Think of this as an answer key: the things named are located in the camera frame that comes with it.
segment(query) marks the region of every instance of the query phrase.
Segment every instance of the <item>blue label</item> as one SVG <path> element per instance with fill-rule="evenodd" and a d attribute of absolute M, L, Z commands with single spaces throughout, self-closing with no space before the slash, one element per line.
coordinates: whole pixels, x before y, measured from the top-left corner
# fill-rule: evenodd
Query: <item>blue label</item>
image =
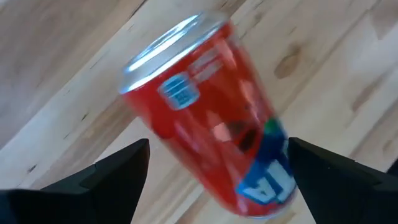
<path fill-rule="evenodd" d="M 166 80 L 159 91 L 174 110 L 184 109 L 199 98 L 199 91 L 186 73 L 179 73 Z"/>
<path fill-rule="evenodd" d="M 279 122 L 270 119 L 253 165 L 236 191 L 260 205 L 283 204 L 296 183 L 287 158 L 287 138 Z"/>

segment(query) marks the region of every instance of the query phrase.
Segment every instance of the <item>light wood plank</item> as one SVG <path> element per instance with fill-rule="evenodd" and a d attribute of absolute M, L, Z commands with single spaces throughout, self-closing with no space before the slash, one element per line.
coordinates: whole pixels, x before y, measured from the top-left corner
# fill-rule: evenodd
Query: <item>light wood plank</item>
<path fill-rule="evenodd" d="M 0 10 L 0 148 L 144 0 L 11 0 Z"/>

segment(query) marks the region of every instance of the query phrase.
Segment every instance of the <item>metallic can top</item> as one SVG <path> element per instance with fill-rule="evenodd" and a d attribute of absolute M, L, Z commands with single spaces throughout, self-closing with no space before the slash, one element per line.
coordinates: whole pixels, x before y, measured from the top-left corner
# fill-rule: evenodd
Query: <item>metallic can top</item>
<path fill-rule="evenodd" d="M 124 67 L 120 94 L 139 88 L 177 63 L 228 22 L 221 12 L 191 16 L 167 31 Z"/>

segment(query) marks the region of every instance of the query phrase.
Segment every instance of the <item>red soda can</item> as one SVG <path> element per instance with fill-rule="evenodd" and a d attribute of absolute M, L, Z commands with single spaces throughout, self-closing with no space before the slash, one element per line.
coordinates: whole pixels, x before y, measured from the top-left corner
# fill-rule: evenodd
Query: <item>red soda can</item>
<path fill-rule="evenodd" d="M 224 14 L 159 37 L 126 66 L 120 92 L 228 210 L 269 218 L 292 201 L 287 136 Z"/>

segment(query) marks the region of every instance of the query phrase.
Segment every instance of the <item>wooden floor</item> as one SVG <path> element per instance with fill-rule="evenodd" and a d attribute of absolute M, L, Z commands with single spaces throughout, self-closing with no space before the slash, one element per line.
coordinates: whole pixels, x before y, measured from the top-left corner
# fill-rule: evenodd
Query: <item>wooden floor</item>
<path fill-rule="evenodd" d="M 0 0 L 0 188 L 39 189 L 149 138 L 134 223 L 264 223 L 220 208 L 117 92 L 132 56 L 204 9 L 231 16 L 290 136 L 395 161 L 398 0 Z M 298 196 L 268 223 L 314 221 Z"/>

